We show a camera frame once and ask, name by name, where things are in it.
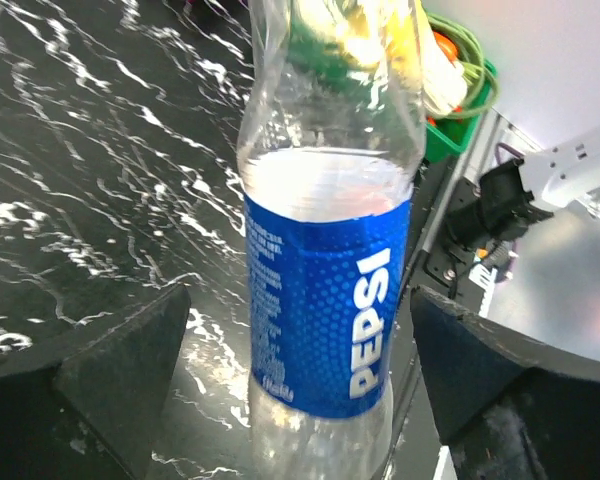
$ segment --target clear plastic bottle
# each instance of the clear plastic bottle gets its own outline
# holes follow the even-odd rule
[[[412,0],[251,0],[238,140],[259,480],[369,480],[424,151]]]

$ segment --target green string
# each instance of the green string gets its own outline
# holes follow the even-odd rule
[[[464,79],[467,82],[467,96],[462,101],[462,111],[452,112],[445,118],[471,118],[480,115],[498,100],[500,85],[496,77],[485,66],[484,52],[478,39],[462,25],[435,13],[427,12],[431,28],[451,40],[458,48],[458,58],[464,68]],[[484,105],[472,107],[485,82],[491,84],[492,95]]]

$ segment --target table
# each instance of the table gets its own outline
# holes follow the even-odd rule
[[[233,148],[253,80],[248,12],[200,2],[185,19],[181,3],[0,2],[0,350],[187,285],[187,333],[148,478],[248,479]],[[416,233],[446,170],[414,208]],[[428,479],[439,445],[410,365],[406,310],[393,349],[396,408],[423,413],[396,429],[386,476]]]

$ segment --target green plastic container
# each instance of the green plastic container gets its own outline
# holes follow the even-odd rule
[[[485,62],[487,69],[497,75],[496,68]],[[484,105],[491,94],[491,84],[485,82],[482,90],[471,104],[471,107]],[[437,126],[427,124],[427,151],[424,157],[430,163],[436,163],[449,157],[459,157],[471,143],[482,115],[462,120],[436,120]]]

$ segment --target blue label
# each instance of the blue label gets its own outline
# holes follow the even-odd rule
[[[303,223],[246,199],[251,368],[270,395],[326,418],[380,400],[410,206]]]

